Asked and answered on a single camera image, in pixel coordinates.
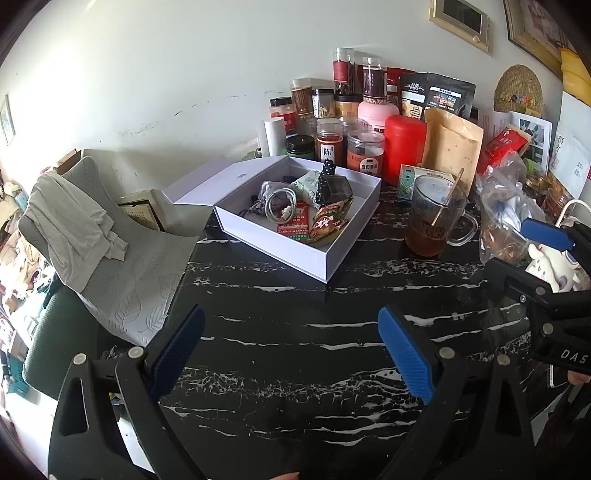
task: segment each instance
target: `red container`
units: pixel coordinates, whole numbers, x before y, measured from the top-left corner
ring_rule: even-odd
[[[398,185],[400,165],[414,166],[423,161],[427,124],[409,116],[389,116],[384,135],[386,147],[382,178]]]

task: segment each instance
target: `tea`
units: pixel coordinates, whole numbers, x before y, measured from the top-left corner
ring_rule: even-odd
[[[410,250],[422,257],[437,255],[447,243],[446,231],[442,227],[431,226],[411,211],[404,239]]]

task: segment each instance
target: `jar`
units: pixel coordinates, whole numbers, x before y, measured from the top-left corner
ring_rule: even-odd
[[[357,110],[357,117],[363,120],[368,130],[374,130],[381,134],[386,130],[386,119],[389,116],[399,115],[398,107],[393,103],[368,103],[361,102]]]
[[[427,124],[410,116],[389,116],[384,135],[386,146],[382,178],[392,185],[398,185],[402,165],[414,167],[423,161]]]
[[[283,117],[285,120],[285,134],[291,135],[297,130],[297,115],[296,107],[291,101],[291,97],[272,98],[271,103],[271,118],[276,116]]]
[[[335,92],[332,88],[317,88],[312,90],[312,105],[314,117],[333,118],[335,114]]]
[[[353,95],[355,93],[355,50],[337,48],[333,62],[333,78],[337,95]]]
[[[343,118],[357,118],[359,104],[363,102],[363,95],[335,95],[335,114]]]
[[[295,111],[300,118],[310,118],[313,115],[312,84],[309,78],[291,81],[291,97],[294,99]]]
[[[382,59],[363,58],[363,101],[386,103],[388,88],[388,69],[382,67]]]
[[[343,125],[338,118],[320,118],[316,134],[316,159],[324,162],[332,160],[343,167]]]
[[[287,154],[290,157],[314,160],[314,137],[292,135],[287,139]]]
[[[350,132],[348,136],[347,168],[374,177],[382,176],[384,161],[383,134],[372,131]]]
[[[314,140],[316,140],[316,135],[317,135],[317,131],[318,131],[318,119],[317,118],[307,118],[306,119],[306,135],[309,135],[311,137],[314,137]]]
[[[347,135],[349,135],[349,132],[352,132],[354,130],[359,130],[359,122],[357,120],[357,117],[355,117],[355,118],[343,117],[343,118],[339,118],[339,120],[343,124],[343,147],[346,148],[347,147]]]
[[[523,184],[524,193],[528,197],[533,198],[538,204],[538,207],[541,207],[544,203],[549,188],[550,179],[539,173],[537,170],[528,173]]]

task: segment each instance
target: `red package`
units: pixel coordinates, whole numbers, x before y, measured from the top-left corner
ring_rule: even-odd
[[[393,69],[388,67],[388,95],[386,101],[393,103],[402,111],[402,90],[400,89],[400,76],[403,73],[416,73],[414,70]]]
[[[480,152],[476,172],[482,175],[488,165],[498,167],[509,150],[519,152],[527,144],[529,144],[527,138],[523,137],[518,131],[512,128],[505,128],[494,139],[488,142],[488,145]]]

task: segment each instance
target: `yellow object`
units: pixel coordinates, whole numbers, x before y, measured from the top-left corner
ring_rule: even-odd
[[[591,106],[591,76],[581,58],[568,48],[560,50],[564,91]]]

